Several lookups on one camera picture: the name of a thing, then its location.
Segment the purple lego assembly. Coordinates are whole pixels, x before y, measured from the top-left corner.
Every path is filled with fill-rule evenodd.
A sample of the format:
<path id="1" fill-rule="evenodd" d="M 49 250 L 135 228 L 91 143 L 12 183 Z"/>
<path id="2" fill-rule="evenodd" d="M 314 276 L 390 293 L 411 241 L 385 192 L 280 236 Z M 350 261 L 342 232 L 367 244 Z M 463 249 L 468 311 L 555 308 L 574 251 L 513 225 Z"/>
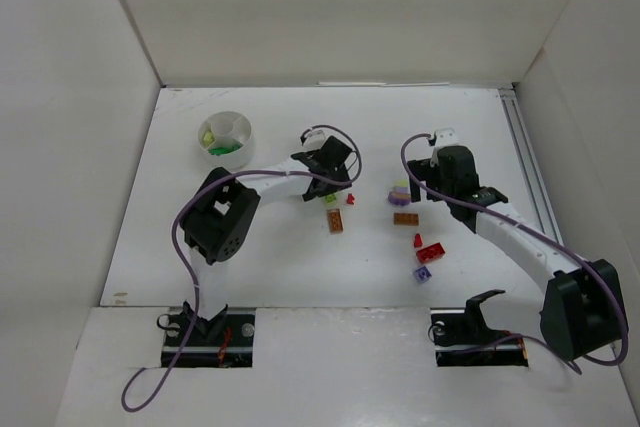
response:
<path id="1" fill-rule="evenodd" d="M 404 207 L 411 204 L 411 192 L 407 180 L 398 180 L 388 192 L 387 200 L 397 207 Z"/>

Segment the dark green lego plate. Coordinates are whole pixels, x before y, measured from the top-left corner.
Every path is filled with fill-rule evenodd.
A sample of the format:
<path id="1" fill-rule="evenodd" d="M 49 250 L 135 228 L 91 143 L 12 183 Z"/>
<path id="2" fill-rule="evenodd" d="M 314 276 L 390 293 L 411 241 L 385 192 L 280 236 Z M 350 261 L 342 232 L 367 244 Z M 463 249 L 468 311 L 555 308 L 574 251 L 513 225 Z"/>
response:
<path id="1" fill-rule="evenodd" d="M 213 147 L 208 150 L 208 153 L 214 156 L 223 156 L 223 155 L 231 154 L 239 150 L 241 147 L 242 147 L 241 144 L 236 144 L 231 147 Z"/>

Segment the pale yellow-green lego piece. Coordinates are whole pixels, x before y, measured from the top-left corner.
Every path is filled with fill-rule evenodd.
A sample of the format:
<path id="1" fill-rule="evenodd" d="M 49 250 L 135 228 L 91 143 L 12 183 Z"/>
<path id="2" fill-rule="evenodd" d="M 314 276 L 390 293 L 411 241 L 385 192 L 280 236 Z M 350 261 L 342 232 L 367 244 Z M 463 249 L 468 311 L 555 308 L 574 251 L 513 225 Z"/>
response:
<path id="1" fill-rule="evenodd" d="M 211 131 L 207 131 L 204 133 L 202 137 L 202 144 L 204 147 L 209 147 L 215 142 L 215 137 Z"/>

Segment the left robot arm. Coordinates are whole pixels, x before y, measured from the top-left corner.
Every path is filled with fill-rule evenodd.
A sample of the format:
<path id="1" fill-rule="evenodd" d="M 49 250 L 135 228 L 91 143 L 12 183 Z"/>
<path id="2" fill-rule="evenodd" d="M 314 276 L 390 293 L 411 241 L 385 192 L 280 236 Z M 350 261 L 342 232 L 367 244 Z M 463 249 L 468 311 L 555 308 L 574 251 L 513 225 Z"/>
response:
<path id="1" fill-rule="evenodd" d="M 324 198 L 351 187 L 361 171 L 359 149 L 335 136 L 266 169 L 212 170 L 174 223 L 184 233 L 189 253 L 181 259 L 194 283 L 194 297 L 181 313 L 189 338 L 211 344 L 226 327 L 229 261 L 243 246 L 260 207 L 293 197 L 304 202 Z"/>

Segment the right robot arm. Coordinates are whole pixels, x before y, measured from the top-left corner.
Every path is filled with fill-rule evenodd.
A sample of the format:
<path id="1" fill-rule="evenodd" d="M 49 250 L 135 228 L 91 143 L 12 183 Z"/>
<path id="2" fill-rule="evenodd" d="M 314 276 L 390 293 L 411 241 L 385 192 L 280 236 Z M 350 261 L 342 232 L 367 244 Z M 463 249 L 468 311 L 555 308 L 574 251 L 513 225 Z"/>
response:
<path id="1" fill-rule="evenodd" d="M 540 332 L 562 360 L 618 366 L 629 326 L 616 268 L 589 261 L 532 227 L 509 199 L 484 186 L 471 151 L 440 147 L 431 159 L 404 160 L 413 201 L 443 201 L 454 219 L 500 249 L 544 294 Z"/>

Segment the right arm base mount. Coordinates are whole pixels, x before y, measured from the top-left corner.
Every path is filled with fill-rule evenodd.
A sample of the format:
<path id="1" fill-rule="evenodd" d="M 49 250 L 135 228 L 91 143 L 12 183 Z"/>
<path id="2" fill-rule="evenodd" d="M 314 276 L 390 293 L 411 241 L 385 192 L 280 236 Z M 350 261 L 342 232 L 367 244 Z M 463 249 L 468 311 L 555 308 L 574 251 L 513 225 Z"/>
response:
<path id="1" fill-rule="evenodd" d="M 504 293 L 492 289 L 467 299 L 463 307 L 430 309 L 428 336 L 438 367 L 529 366 L 524 342 L 510 331 L 490 328 L 482 313 L 485 301 Z"/>

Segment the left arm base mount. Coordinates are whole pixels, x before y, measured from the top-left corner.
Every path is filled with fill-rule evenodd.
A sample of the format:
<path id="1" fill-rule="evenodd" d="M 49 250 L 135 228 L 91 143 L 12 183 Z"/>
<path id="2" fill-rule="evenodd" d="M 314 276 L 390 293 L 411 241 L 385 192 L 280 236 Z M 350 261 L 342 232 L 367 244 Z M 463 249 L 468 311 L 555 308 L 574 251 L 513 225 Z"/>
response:
<path id="1" fill-rule="evenodd" d="M 192 309 L 187 303 L 156 319 L 163 332 L 161 366 L 168 367 L 185 338 Z M 226 307 L 206 321 L 199 318 L 181 351 L 175 368 L 251 368 L 256 310 Z"/>

